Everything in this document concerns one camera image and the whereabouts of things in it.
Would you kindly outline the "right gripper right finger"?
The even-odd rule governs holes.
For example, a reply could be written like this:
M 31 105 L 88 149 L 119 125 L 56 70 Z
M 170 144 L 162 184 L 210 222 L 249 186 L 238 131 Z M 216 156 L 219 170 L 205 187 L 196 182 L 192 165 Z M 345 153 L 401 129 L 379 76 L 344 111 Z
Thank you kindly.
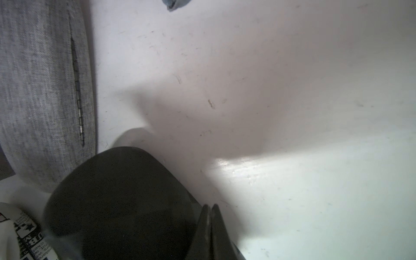
M 211 254 L 213 260 L 245 260 L 231 241 L 217 204 L 211 209 Z

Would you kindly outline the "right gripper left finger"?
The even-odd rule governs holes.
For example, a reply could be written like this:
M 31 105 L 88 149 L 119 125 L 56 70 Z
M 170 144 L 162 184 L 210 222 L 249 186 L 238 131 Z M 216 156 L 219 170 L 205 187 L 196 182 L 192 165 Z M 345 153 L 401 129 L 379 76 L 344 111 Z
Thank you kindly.
M 211 208 L 204 205 L 199 216 L 195 235 L 185 260 L 211 260 Z

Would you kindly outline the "black case with glasses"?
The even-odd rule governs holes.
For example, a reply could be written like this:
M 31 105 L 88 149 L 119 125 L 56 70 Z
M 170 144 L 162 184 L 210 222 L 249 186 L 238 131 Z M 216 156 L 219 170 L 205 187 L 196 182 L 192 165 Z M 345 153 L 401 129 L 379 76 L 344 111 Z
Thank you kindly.
M 43 211 L 44 237 L 68 260 L 183 260 L 201 205 L 155 157 L 117 147 L 78 166 Z

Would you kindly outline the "patterned case with sunglasses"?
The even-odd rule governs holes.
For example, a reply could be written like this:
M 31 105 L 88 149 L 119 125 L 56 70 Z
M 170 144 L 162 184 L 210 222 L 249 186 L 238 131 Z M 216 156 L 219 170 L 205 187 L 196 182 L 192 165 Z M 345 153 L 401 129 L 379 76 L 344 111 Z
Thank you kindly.
M 42 229 L 21 209 L 1 203 L 2 260 L 58 260 Z

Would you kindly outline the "beige case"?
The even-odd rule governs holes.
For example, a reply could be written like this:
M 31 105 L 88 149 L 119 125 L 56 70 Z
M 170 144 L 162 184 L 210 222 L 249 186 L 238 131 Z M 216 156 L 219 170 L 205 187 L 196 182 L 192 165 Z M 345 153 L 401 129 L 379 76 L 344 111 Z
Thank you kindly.
M 1 2 L 1 147 L 15 174 L 44 192 L 96 154 L 79 1 Z

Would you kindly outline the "grey teal glasses case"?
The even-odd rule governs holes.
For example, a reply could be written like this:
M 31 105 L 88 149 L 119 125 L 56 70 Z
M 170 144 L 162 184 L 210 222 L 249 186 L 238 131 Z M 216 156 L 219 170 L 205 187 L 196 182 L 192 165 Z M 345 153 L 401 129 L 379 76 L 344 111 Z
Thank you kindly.
M 175 11 L 178 8 L 182 8 L 190 3 L 192 0 L 162 0 L 169 12 Z

